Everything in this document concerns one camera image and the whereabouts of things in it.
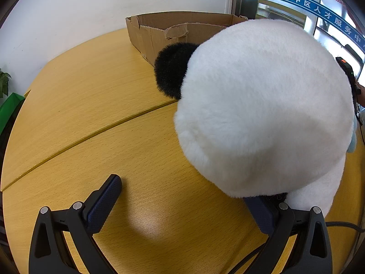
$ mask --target white fur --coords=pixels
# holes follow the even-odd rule
[[[232,197],[289,192],[292,208],[328,212],[354,113],[346,75],[312,36],[278,20],[231,26],[193,53],[181,95],[176,132],[204,177]]]

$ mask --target chinese character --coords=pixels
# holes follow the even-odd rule
[[[338,26],[341,26],[342,24],[342,20],[339,20],[337,17],[335,19],[335,24],[338,25]]]
[[[347,33],[349,33],[349,35],[351,34],[351,31],[350,31],[351,29],[350,29],[350,27],[349,26],[346,26],[345,27],[345,29],[344,29],[344,31],[345,32],[347,32]]]
[[[355,39],[356,39],[356,42],[360,42],[361,41],[359,35],[357,35],[357,34],[355,35]]]

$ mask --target wooden table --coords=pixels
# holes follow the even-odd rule
[[[175,111],[126,30],[47,64],[14,125],[1,182],[7,236],[21,274],[28,273],[39,209],[85,200],[112,173],[122,177],[124,188],[94,238],[118,273],[227,273],[266,240],[244,203],[223,194],[186,160],[174,131]],[[359,142],[347,156],[328,221],[359,222],[364,155]],[[329,228],[329,234],[338,273],[355,232]],[[65,235],[78,269],[87,273]]]

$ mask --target plush body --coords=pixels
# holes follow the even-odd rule
[[[250,20],[192,52],[175,128],[187,159],[227,195],[287,192],[291,208],[326,215],[353,117],[349,81],[324,47],[292,23]]]

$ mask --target blue banner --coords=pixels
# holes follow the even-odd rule
[[[341,16],[314,0],[282,0],[296,5],[327,21],[350,38],[365,53],[365,38]]]

